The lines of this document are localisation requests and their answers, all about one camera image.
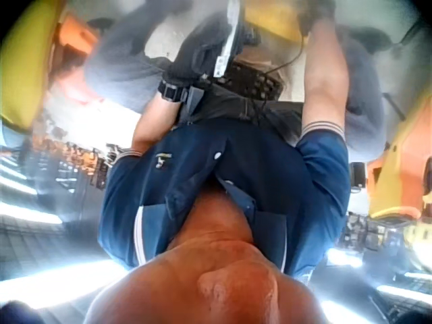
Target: neck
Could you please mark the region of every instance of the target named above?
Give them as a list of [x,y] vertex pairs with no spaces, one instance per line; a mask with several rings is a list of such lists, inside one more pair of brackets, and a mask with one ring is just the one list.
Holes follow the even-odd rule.
[[252,232],[243,212],[218,186],[202,189],[169,248],[196,241],[205,241],[204,246],[212,242],[238,242],[255,248],[252,246]]

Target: logo on shirt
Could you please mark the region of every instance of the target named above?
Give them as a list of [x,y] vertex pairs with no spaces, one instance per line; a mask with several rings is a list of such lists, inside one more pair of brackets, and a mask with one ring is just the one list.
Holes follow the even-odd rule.
[[161,153],[156,155],[157,158],[156,169],[161,169],[164,166],[165,162],[172,157],[173,155],[168,153]]

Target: hand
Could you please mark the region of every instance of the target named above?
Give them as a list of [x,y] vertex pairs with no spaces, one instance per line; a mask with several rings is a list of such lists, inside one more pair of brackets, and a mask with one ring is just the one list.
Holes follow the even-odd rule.
[[188,11],[193,6],[193,0],[147,0],[147,3],[150,6],[164,8],[175,15]]
[[302,36],[308,36],[313,24],[320,19],[335,20],[334,0],[306,0],[304,12],[298,15]]
[[231,29],[225,12],[216,13],[202,22],[183,42],[177,58],[163,75],[164,81],[176,86],[191,86],[203,74],[213,74]]

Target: short sleeve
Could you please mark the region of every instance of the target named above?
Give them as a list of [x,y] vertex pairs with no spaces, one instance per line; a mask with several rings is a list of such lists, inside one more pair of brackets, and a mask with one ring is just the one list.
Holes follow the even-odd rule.
[[345,215],[350,198],[348,149],[344,139],[330,130],[315,130],[297,144],[297,150],[319,194]]
[[287,271],[295,278],[310,274],[340,237],[351,191],[348,151],[339,134],[309,132],[297,150],[312,183],[302,204],[294,256]]
[[140,198],[134,181],[139,160],[137,154],[130,151],[117,158],[108,175],[99,224],[99,244],[129,269],[137,266],[133,231]]

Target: black glove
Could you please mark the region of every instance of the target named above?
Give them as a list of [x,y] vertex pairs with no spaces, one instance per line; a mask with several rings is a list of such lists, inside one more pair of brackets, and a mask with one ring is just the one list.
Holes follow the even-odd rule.
[[232,29],[226,15],[226,12],[216,13],[190,33],[175,61],[163,74],[166,83],[187,87],[203,74],[213,74],[217,57]]
[[146,4],[149,7],[163,8],[176,15],[192,8],[193,0],[147,0]]
[[304,12],[298,16],[302,36],[307,36],[313,24],[320,19],[335,20],[336,4],[334,0],[306,0]]

